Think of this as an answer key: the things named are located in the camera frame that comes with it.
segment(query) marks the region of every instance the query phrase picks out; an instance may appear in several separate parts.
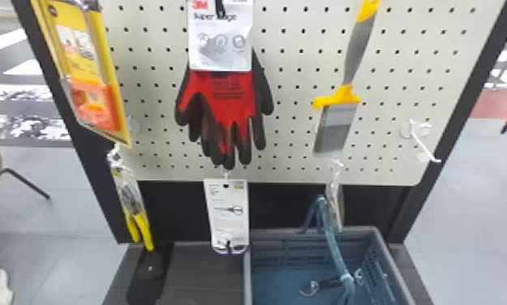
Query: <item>gray floor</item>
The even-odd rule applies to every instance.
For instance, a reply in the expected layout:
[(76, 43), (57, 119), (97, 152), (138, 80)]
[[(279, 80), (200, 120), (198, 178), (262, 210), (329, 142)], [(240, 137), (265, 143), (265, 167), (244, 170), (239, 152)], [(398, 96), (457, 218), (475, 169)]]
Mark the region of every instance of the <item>gray floor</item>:
[(434, 304), (507, 305), (507, 134), (470, 119), (406, 245)]
[(14, 305), (101, 304), (126, 246), (115, 243), (75, 150), (2, 147), (2, 155), (53, 197), (0, 178), (0, 264)]

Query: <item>red work glove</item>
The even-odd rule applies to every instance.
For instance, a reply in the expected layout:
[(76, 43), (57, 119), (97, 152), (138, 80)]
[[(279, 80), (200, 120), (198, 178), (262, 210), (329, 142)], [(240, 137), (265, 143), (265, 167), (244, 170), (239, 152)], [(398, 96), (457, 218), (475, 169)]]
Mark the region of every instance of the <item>red work glove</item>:
[(189, 125), (189, 139), (201, 137), (202, 149), (215, 165), (234, 168), (234, 146), (239, 160), (251, 162), (249, 120), (253, 142), (266, 146), (262, 114), (273, 112), (272, 93), (255, 52), (249, 72), (189, 71), (175, 107), (176, 122)]

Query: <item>pegboard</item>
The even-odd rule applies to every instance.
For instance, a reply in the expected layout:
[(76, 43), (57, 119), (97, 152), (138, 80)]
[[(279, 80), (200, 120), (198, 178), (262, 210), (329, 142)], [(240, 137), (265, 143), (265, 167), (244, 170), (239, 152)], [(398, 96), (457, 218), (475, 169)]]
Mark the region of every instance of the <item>pegboard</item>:
[[(432, 124), (432, 151), (449, 121), (504, 0), (381, 0), (354, 88), (362, 98), (346, 146), (341, 182), (417, 184), (427, 168), (400, 134), (410, 118)], [(320, 111), (314, 97), (342, 81), (360, 0), (256, 0), (252, 43), (273, 91), (264, 117), (267, 148), (231, 177), (252, 182), (326, 183), (333, 164), (312, 156)], [(139, 123), (123, 152), (140, 180), (221, 177), (174, 121), (187, 64), (185, 1), (101, 0), (127, 115)]]

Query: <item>metal hook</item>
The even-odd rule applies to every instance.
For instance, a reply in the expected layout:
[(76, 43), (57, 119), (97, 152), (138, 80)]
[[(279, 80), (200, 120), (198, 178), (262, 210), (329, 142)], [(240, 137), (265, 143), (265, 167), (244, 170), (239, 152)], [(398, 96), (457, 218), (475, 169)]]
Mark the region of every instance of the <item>metal hook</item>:
[(219, 166), (219, 172), (225, 178), (225, 180), (227, 180), (227, 181), (229, 180), (230, 170), (228, 170), (224, 166), (220, 165)]
[(426, 156), (428, 156), (429, 160), (434, 163), (441, 163), (442, 160), (436, 158), (428, 149), (427, 146), (422, 142), (419, 138), (420, 136), (426, 136), (431, 130), (431, 124), (429, 123), (418, 123), (413, 119), (410, 119), (403, 127), (401, 128), (401, 135), (407, 139), (412, 138), (418, 146), (423, 150)]

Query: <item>product label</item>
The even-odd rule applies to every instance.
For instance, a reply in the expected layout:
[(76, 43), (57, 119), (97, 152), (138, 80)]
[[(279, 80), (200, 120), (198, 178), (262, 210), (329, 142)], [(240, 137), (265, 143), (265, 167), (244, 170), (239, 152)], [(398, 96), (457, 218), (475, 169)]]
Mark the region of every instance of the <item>product label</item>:
[(249, 245), (249, 205), (247, 181), (241, 179), (205, 179), (212, 247), (217, 252)]
[(253, 0), (222, 0), (221, 7), (215, 0), (189, 0), (187, 9), (192, 70), (251, 70)]

